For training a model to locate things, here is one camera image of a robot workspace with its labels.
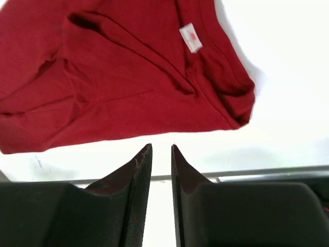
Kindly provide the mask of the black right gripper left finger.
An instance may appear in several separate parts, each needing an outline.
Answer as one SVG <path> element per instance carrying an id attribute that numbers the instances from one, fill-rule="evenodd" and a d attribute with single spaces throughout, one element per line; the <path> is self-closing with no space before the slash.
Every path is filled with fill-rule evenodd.
<path id="1" fill-rule="evenodd" d="M 1 246 L 142 246 L 152 145 L 85 188 L 1 183 Z"/>

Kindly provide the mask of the dark red t shirt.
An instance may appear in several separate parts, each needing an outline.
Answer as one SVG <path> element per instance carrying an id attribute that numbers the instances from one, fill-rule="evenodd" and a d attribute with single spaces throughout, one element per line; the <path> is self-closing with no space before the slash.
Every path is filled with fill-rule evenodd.
<path id="1" fill-rule="evenodd" d="M 1 152 L 249 123 L 254 82 L 214 1 L 7 1 Z"/>

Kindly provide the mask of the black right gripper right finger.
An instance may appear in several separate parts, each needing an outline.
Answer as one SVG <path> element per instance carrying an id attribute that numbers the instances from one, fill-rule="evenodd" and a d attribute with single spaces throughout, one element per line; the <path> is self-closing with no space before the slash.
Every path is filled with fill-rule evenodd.
<path id="1" fill-rule="evenodd" d="M 213 183 L 171 159 L 177 246 L 328 246 L 328 178 Z"/>

